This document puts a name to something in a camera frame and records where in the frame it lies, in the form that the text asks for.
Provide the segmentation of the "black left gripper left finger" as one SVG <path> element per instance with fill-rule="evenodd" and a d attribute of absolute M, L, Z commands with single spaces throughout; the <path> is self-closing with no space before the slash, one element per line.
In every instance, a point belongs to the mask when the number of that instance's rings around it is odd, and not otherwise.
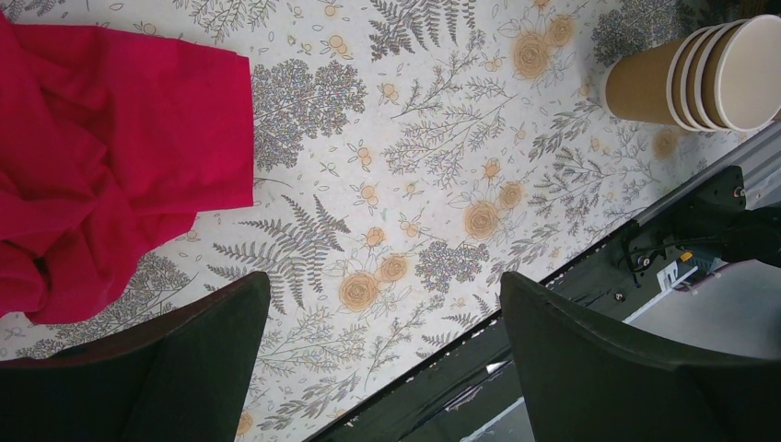
<path fill-rule="evenodd" d="M 5 441 L 231 441 L 270 307 L 253 272 L 132 328 L 1 365 Z"/>

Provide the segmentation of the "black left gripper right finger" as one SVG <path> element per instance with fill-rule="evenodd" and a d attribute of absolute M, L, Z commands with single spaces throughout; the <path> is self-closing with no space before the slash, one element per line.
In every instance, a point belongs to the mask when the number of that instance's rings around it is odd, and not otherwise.
<path fill-rule="evenodd" d="M 515 272 L 502 316 L 539 441 L 776 441 L 780 364 L 678 343 Z"/>

